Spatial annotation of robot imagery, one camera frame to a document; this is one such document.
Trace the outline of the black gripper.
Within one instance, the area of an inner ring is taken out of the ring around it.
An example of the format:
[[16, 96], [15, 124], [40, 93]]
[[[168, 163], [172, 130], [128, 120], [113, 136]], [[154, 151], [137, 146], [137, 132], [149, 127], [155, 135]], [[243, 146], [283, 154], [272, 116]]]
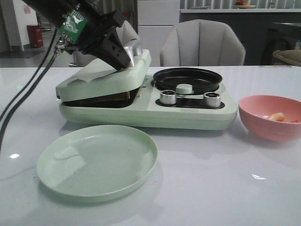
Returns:
[[[63, 22], [70, 12], [69, 9], [63, 13]], [[71, 44], [66, 38], [64, 50], [69, 54], [79, 51], [84, 55], [93, 55], [108, 63], [116, 70], [124, 69], [130, 65], [130, 57], [124, 50], [116, 27], [121, 27], [126, 20], [124, 15], [118, 11], [101, 14], [95, 10], [87, 12], [77, 9], [87, 20], [85, 28], [75, 44]]]

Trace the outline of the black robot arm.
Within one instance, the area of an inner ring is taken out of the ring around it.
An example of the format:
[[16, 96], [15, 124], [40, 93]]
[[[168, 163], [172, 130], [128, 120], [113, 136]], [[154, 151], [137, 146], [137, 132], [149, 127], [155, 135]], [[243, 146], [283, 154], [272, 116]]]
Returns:
[[75, 50], [93, 55], [116, 70], [127, 68], [130, 57], [124, 50], [116, 29], [125, 17], [118, 11], [101, 13], [88, 0], [27, 0], [68, 42], [66, 52]]

